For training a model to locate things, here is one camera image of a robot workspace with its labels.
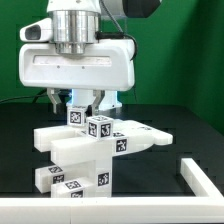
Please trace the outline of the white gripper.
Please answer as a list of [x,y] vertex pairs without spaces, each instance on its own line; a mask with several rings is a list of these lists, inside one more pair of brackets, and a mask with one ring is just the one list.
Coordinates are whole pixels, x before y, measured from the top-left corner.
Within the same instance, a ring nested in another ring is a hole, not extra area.
[[57,54],[54,44],[25,44],[19,53],[19,77],[25,86],[46,87],[53,112],[60,110],[59,89],[94,90],[92,115],[99,114],[104,90],[127,91],[134,85],[134,43],[101,40],[83,55]]

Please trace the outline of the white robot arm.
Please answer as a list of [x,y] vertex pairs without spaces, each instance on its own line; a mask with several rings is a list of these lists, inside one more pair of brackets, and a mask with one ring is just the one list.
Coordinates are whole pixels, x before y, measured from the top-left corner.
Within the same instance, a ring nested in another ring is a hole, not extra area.
[[100,30],[106,19],[147,18],[162,0],[48,0],[48,17],[23,27],[19,78],[44,87],[54,105],[71,91],[72,106],[94,113],[119,107],[117,93],[134,86],[135,39],[117,27]]

